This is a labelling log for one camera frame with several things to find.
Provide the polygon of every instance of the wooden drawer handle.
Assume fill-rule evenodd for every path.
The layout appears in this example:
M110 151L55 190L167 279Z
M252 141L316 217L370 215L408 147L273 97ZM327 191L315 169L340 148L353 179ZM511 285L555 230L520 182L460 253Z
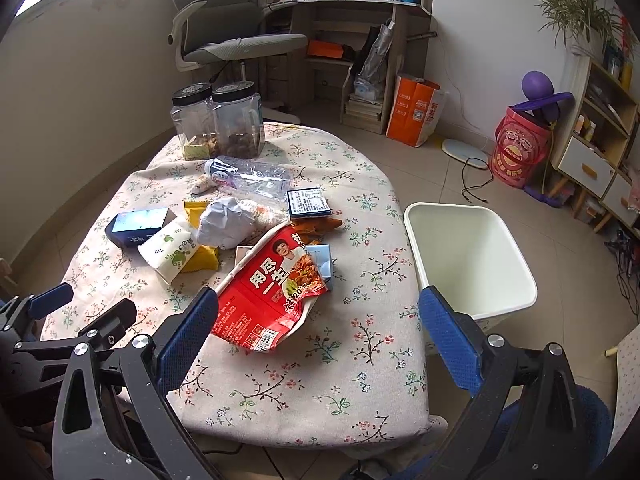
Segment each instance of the wooden drawer handle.
M593 178L594 180L598 179L598 173L596 172L596 170L594 170L593 168L590 168L589 166L587 166L586 164L582 165L582 170L584 171L584 173L586 173L587 175L589 175L591 178Z

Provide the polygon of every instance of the red bucket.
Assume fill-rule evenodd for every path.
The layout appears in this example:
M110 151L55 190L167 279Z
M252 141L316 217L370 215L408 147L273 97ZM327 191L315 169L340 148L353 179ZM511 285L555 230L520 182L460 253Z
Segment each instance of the red bucket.
M523 188L535 165L546 157L551 130L507 108L495 129L491 171L505 184Z

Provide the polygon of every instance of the plastic jar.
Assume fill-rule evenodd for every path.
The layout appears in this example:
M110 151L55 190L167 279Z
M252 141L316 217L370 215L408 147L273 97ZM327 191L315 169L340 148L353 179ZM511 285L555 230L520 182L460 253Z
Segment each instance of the plastic jar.
M223 155L255 158L264 146L262 101L253 81L239 81L215 89L211 98Z
M220 154L211 85L196 83L172 95L171 118L185 160L207 160Z

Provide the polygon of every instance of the baseboard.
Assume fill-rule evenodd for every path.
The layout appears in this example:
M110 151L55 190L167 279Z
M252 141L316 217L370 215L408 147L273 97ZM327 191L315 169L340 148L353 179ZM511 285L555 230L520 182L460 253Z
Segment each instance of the baseboard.
M485 153L493 153L495 148L495 139L492 137L485 137L484 135L473 130L469 130L464 126L448 123L442 119L438 121L435 133L447 139L456 139L461 142L466 142Z
M148 140L132 152L127 153L119 160L111 164L102 173L95 176L78 192L67 200L50 218L41 225L33 234L29 241L20 250L18 255L11 262L12 276L20 278L20 274L28 267L33 258L38 254L43 244L51 240L57 232L65 226L78 210L85 204L91 202L98 194L117 182L126 171L131 171L140 163L154 156L162 147L175 135L175 130L169 128L153 139Z

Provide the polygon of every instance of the gray office chair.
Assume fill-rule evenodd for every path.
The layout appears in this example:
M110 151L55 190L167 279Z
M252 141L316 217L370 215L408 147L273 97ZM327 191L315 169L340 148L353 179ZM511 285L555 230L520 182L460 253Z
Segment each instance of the gray office chair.
M258 35L260 22L269 13L257 0L173 0L178 14L169 35L175 44L175 64L181 72L210 63L239 61L246 79L245 59L286 54L307 44L303 34ZM300 124L293 115L264 108L267 119Z

